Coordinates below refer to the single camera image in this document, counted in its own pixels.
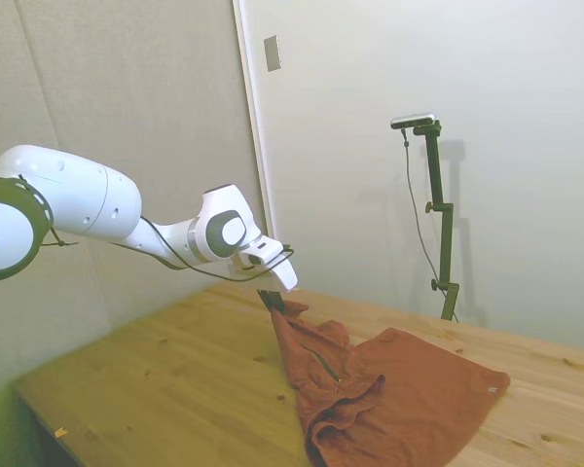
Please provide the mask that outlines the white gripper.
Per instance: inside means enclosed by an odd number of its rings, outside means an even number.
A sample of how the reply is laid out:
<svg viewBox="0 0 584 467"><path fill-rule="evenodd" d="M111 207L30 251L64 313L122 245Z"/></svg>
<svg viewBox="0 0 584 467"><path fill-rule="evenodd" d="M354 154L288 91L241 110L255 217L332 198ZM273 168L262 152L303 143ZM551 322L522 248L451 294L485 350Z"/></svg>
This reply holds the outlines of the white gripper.
<svg viewBox="0 0 584 467"><path fill-rule="evenodd" d="M292 291L298 285L297 274L286 255L277 255L264 266L243 265L239 257L227 263L229 277L237 284L258 289L258 296L268 311L286 311L285 301L280 293Z"/></svg>

